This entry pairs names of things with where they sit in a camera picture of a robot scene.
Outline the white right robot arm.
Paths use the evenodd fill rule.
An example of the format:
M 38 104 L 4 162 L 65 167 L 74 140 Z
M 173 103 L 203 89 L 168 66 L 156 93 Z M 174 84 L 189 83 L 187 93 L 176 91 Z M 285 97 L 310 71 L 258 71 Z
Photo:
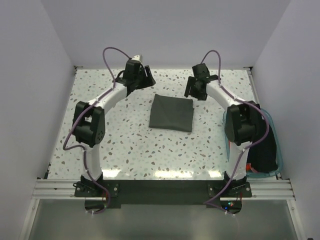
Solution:
M 233 197 L 246 184 L 249 148 L 259 143 L 254 139 L 260 131 L 263 113 L 255 102 L 236 96 L 211 76 L 190 76 L 184 96 L 197 100 L 211 97 L 225 110 L 224 134 L 228 141 L 229 155 L 221 192 Z

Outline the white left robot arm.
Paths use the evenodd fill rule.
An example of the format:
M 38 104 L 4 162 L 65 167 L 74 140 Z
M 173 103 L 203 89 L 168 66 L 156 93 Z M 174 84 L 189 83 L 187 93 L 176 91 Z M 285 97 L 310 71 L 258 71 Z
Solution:
M 130 60 L 107 91 L 88 102 L 80 101 L 76 104 L 72 134 L 83 148 L 83 174 L 80 182 L 92 196 L 99 196 L 106 190 L 100 165 L 100 143 L 106 134 L 106 113 L 135 90 L 155 84 L 148 65 Z

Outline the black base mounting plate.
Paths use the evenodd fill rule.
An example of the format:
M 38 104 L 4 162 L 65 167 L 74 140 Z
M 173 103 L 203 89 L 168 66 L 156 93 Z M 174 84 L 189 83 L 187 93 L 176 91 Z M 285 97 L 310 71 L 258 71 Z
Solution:
M 252 197 L 249 182 L 221 192 L 224 180 L 105 180 L 100 191 L 75 182 L 74 195 L 84 198 L 86 210 L 119 209 L 123 205 L 193 206 L 209 202 L 209 208 L 239 213 L 244 198 Z

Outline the grey green t shirt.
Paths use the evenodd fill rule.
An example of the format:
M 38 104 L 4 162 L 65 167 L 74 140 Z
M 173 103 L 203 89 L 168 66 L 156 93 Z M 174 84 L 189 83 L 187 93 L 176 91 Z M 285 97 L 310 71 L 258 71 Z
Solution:
M 191 133 L 193 100 L 155 94 L 150 109 L 149 127 Z

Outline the teal plastic laundry basket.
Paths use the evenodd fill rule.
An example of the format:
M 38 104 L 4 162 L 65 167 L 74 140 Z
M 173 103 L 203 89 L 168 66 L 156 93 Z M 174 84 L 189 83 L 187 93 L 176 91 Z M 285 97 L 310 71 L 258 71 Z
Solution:
M 232 105 L 223 114 L 227 180 L 273 177 L 283 168 L 272 118 L 259 107 Z

